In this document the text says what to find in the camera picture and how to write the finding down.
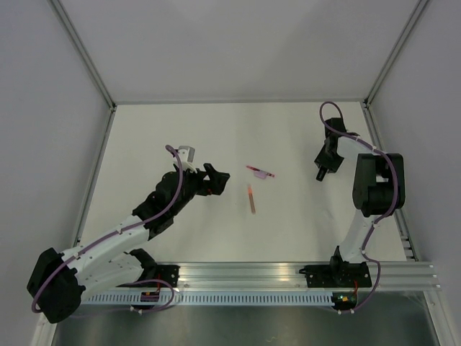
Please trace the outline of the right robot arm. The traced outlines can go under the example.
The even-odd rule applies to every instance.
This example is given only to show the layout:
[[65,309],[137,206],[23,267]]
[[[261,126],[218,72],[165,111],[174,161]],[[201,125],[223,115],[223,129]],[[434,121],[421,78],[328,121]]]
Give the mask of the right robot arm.
[[346,159],[356,164],[352,186],[356,213],[328,268],[329,280],[343,286],[366,260],[365,248],[375,224],[404,205],[404,159],[401,154],[372,147],[355,133],[347,133],[340,117],[328,119],[325,128],[323,147],[314,160],[318,167],[316,179],[321,182],[328,173],[337,172]]

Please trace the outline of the orange highlighter pen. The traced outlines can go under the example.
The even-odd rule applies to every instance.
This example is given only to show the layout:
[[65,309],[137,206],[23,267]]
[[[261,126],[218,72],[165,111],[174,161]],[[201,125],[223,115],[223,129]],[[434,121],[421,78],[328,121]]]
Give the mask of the orange highlighter pen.
[[256,214],[256,206],[254,202],[254,193],[253,193],[253,190],[250,184],[247,185],[247,193],[249,197],[249,205],[250,205],[251,213],[254,215]]

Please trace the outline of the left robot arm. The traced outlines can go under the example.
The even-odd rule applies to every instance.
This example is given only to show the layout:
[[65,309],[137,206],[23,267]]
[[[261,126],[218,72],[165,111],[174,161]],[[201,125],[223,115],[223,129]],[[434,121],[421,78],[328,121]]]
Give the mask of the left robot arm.
[[140,246],[172,226],[194,197],[221,195],[230,177],[209,163],[195,171],[176,167],[128,218],[92,243],[43,251],[27,283],[32,312],[55,324],[95,294],[119,285],[152,285],[157,264]]

